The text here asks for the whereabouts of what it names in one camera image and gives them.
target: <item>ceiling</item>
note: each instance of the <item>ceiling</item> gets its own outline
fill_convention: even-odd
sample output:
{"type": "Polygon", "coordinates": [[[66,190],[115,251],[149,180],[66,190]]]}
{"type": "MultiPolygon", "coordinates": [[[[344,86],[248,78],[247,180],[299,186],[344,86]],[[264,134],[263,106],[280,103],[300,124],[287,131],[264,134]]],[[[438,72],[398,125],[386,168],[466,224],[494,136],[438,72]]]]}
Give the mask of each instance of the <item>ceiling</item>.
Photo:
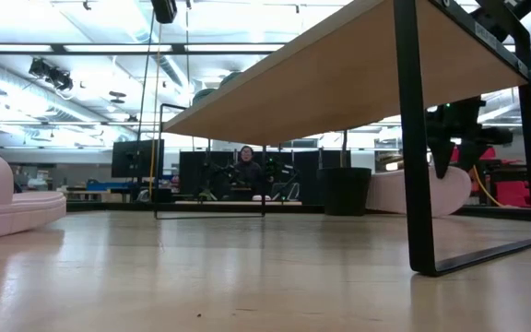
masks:
{"type": "MultiPolygon", "coordinates": [[[[348,2],[194,0],[191,9],[185,10],[185,2],[178,1],[179,13],[175,22],[159,26],[152,23],[152,5],[148,0],[87,1],[90,10],[86,9],[82,0],[0,0],[0,43],[111,43],[147,47],[149,37],[154,43],[165,44],[284,43],[348,2]]],[[[467,11],[477,6],[472,0],[460,0],[458,3],[464,5],[467,11]]],[[[531,32],[531,14],[523,23],[531,32]]],[[[25,49],[30,50],[30,47],[35,46],[26,45],[25,49]]],[[[265,56],[234,52],[163,55],[159,59],[161,65],[157,65],[155,56],[148,61],[144,55],[118,52],[115,55],[0,54],[0,121],[124,122],[129,116],[136,116],[148,123],[154,120],[156,104],[167,102],[187,107],[200,89],[216,88],[226,75],[243,71],[265,56]],[[52,85],[42,79],[35,80],[29,74],[30,64],[35,58],[70,72],[74,87],[70,91],[56,93],[52,85]],[[146,93],[141,102],[143,86],[146,93]],[[109,94],[110,91],[124,93],[126,96],[121,98],[124,103],[111,102],[114,97],[109,94]]],[[[516,96],[510,90],[485,96],[489,102],[481,113],[499,113],[497,116],[486,116],[484,121],[517,122],[516,96]]],[[[169,110],[163,120],[176,112],[175,109],[169,110]]],[[[136,139],[137,129],[135,125],[74,124],[47,125],[44,128],[28,124],[15,127],[0,125],[0,133],[15,136],[19,145],[38,146],[110,146],[115,140],[136,139]],[[35,139],[44,136],[46,141],[35,139]]],[[[141,130],[152,131],[153,127],[143,125],[141,130]]]]}

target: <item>yellow cable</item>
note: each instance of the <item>yellow cable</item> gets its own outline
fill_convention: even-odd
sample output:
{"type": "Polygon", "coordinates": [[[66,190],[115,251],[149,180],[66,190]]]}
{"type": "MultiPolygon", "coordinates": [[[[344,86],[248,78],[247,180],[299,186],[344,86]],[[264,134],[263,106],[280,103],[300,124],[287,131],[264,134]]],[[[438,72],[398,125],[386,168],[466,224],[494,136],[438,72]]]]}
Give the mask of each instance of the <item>yellow cable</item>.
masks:
{"type": "Polygon", "coordinates": [[[477,183],[478,185],[480,186],[480,188],[483,190],[483,192],[485,193],[485,195],[493,202],[495,203],[495,205],[497,205],[498,207],[500,208],[503,208],[504,205],[499,203],[497,201],[497,199],[493,198],[493,196],[491,196],[489,194],[489,192],[487,191],[487,188],[485,188],[485,186],[483,185],[483,183],[480,181],[480,177],[478,177],[478,171],[477,171],[477,166],[473,166],[472,169],[475,171],[475,178],[477,178],[477,183]]]}
{"type": "Polygon", "coordinates": [[[162,24],[159,24],[159,45],[157,47],[157,75],[155,75],[155,109],[153,110],[153,138],[151,139],[151,169],[150,180],[148,181],[148,197],[153,197],[153,171],[155,166],[155,123],[157,122],[157,99],[159,96],[159,64],[161,58],[161,28],[162,24]]]}

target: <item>pink couch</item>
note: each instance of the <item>pink couch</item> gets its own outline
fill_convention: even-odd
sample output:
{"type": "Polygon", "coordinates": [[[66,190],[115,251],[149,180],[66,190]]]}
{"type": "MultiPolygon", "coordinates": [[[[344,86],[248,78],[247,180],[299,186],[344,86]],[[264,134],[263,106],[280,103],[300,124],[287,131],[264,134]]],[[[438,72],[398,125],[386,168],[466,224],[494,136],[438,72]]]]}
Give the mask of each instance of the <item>pink couch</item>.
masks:
{"type": "Polygon", "coordinates": [[[14,194],[9,165],[0,157],[0,236],[26,231],[62,218],[66,200],[62,193],[14,194]]]}

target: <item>pink chair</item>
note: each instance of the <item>pink chair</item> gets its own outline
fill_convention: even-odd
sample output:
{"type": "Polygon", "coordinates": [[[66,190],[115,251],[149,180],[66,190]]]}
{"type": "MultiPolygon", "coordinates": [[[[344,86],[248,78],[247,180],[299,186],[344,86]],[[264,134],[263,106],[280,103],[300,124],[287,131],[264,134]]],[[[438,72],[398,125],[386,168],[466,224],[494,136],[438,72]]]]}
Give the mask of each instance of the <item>pink chair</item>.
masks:
{"type": "Polygon", "coordinates": [[[14,194],[14,179],[0,157],[0,236],[26,231],[64,217],[66,200],[62,193],[14,194]]]}

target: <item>black bin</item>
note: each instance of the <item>black bin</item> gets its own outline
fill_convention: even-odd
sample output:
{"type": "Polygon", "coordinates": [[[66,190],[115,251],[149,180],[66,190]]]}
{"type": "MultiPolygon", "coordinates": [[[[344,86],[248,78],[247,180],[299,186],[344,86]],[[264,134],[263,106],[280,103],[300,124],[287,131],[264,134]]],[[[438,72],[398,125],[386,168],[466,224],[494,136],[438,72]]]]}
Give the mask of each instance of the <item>black bin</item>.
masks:
{"type": "Polygon", "coordinates": [[[372,170],[367,168],[326,168],[317,173],[329,216],[363,216],[372,170]]]}

